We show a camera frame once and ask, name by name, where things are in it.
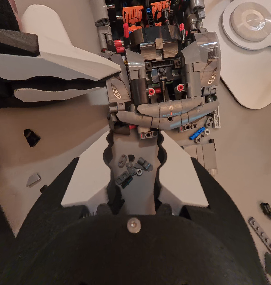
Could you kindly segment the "person's left hand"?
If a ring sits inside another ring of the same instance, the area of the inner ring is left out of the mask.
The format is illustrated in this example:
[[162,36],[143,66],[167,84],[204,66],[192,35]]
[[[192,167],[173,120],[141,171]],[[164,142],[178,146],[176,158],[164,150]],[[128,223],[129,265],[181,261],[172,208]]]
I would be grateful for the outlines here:
[[15,15],[15,17],[16,17],[16,20],[17,20],[17,22],[18,22],[19,29],[22,30],[22,22],[21,22],[21,19],[20,19],[19,15],[18,15],[18,10],[17,10],[17,6],[16,6],[16,2],[15,2],[15,0],[9,0],[9,2],[10,2],[10,5],[11,5],[11,7],[12,7],[12,10],[13,10],[13,12],[14,12],[14,15]]

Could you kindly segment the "grey lego clip piece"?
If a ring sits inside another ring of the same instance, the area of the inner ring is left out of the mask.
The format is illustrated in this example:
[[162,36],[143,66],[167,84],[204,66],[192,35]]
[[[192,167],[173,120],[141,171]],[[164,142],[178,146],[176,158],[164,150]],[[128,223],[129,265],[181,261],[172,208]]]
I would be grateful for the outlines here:
[[134,164],[134,167],[148,172],[153,170],[153,165],[142,157],[139,157],[137,162]]

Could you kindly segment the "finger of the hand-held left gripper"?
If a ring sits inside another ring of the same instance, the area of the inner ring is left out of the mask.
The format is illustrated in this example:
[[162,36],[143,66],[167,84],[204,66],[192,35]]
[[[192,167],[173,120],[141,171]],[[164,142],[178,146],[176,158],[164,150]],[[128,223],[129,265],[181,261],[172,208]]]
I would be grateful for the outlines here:
[[98,81],[121,71],[117,63],[72,44],[45,36],[39,37],[38,42],[40,55],[37,57],[0,54],[0,78],[27,80],[50,76]]
[[62,101],[89,94],[104,87],[106,87],[106,83],[101,83],[96,87],[84,87],[84,89],[69,87],[63,91],[45,91],[37,89],[36,87],[23,87],[13,90],[11,100],[19,100],[23,103]]

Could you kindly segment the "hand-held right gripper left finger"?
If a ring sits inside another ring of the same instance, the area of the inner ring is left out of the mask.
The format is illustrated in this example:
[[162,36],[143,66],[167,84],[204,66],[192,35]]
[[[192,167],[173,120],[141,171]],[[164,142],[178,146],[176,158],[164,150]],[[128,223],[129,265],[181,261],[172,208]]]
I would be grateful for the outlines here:
[[89,213],[96,213],[98,205],[114,202],[112,145],[113,132],[106,131],[79,156],[62,207],[84,205]]

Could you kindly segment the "white rounded base plate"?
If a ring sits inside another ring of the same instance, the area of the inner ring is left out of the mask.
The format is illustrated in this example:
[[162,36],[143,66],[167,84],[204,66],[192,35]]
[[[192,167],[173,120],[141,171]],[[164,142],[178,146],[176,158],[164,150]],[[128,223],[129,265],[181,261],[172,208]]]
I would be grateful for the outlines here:
[[227,37],[224,46],[221,42],[221,51],[225,60],[221,75],[235,99],[248,109],[262,109],[271,104],[271,47],[246,50]]

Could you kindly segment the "group of small grey lego pieces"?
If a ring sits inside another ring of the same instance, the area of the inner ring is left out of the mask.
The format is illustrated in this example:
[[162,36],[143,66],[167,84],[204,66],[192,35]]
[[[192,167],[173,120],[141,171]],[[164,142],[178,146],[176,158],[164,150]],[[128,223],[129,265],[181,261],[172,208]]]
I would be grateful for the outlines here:
[[125,155],[122,154],[118,160],[118,167],[120,169],[125,170],[116,176],[116,184],[121,187],[122,189],[125,189],[133,180],[134,176],[141,176],[144,171],[144,167],[140,165],[138,162],[133,164],[133,155]]

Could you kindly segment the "pile of loose lego pieces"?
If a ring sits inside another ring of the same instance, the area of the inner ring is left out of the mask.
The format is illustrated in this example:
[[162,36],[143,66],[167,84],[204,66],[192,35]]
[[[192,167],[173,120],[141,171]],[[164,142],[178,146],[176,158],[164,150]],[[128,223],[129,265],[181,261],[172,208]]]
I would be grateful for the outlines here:
[[[271,206],[269,205],[269,203],[262,202],[260,204],[260,208],[262,209],[264,215],[269,220],[271,220]],[[271,277],[271,239],[268,237],[263,228],[258,224],[255,218],[250,217],[248,219],[248,223],[255,231],[255,233],[259,236],[260,240],[263,242],[266,248],[268,249],[268,252],[266,252],[264,255],[264,263],[265,263],[266,273]]]

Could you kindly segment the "grey lego car model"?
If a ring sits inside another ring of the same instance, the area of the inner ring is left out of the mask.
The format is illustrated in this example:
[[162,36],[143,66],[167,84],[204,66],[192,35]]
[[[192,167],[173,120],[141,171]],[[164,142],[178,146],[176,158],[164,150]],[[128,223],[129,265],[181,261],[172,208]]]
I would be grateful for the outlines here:
[[218,111],[221,52],[203,26],[205,1],[90,1],[100,55],[121,72],[106,81],[115,133],[156,137],[159,130],[212,123]]

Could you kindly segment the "black lego wedge piece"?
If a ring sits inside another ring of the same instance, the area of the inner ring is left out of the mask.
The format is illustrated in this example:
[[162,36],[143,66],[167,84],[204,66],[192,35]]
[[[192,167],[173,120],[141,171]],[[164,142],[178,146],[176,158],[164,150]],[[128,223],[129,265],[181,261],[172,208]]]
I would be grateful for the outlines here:
[[34,131],[31,129],[24,130],[24,137],[26,138],[30,147],[34,147],[41,139]]

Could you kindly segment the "dark grey lego panel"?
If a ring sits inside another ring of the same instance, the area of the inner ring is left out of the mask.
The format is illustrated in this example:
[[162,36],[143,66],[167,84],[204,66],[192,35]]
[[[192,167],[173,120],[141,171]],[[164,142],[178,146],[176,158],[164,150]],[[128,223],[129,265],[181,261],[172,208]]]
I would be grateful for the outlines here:
[[189,146],[181,146],[191,157],[197,161],[211,174],[217,175],[216,146],[214,139],[210,139],[208,143],[196,144]]

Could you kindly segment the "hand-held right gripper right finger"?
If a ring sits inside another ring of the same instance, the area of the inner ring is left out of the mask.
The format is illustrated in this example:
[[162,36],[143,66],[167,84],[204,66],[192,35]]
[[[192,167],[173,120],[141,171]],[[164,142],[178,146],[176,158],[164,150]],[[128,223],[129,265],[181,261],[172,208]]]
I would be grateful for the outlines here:
[[162,204],[169,204],[174,215],[179,215],[186,205],[208,207],[190,155],[164,131],[159,132],[157,144],[160,165],[154,184],[155,211]]

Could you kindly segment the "small grey lego slope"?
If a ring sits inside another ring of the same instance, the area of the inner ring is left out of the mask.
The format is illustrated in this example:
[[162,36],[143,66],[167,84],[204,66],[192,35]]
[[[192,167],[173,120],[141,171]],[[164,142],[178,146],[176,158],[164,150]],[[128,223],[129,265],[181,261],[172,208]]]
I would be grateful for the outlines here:
[[41,176],[38,173],[34,173],[33,175],[31,175],[26,183],[26,187],[30,187],[32,186],[34,183],[38,182],[41,180]]

